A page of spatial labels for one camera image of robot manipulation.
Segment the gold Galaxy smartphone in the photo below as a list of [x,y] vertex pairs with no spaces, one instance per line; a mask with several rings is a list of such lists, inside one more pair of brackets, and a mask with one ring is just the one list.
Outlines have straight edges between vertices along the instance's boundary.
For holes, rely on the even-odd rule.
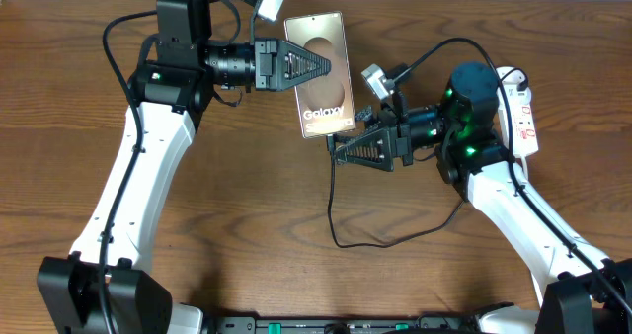
[[328,74],[294,88],[302,136],[353,130],[355,108],[342,13],[287,18],[284,27],[290,42],[331,62]]

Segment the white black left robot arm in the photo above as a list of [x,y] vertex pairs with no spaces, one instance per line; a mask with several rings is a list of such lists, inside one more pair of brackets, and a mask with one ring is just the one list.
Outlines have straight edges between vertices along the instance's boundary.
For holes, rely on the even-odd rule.
[[236,0],[157,0],[155,34],[119,84],[128,108],[113,169],[64,258],[37,285],[60,333],[207,333],[197,307],[151,276],[157,225],[174,174],[210,102],[224,90],[278,92],[327,75],[329,59],[277,38],[211,36],[210,7]]

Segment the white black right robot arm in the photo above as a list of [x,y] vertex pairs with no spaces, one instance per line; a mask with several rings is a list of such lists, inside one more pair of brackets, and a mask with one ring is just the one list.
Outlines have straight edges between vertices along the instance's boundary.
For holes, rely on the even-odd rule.
[[530,92],[525,74],[480,62],[459,65],[441,101],[411,109],[398,80],[377,66],[364,72],[378,111],[357,114],[357,136],[334,134],[334,164],[383,171],[412,164],[431,148],[443,181],[490,219],[527,266],[539,306],[494,305],[460,320],[478,333],[627,333],[631,329],[631,264],[589,244],[534,189],[518,158],[531,151]]

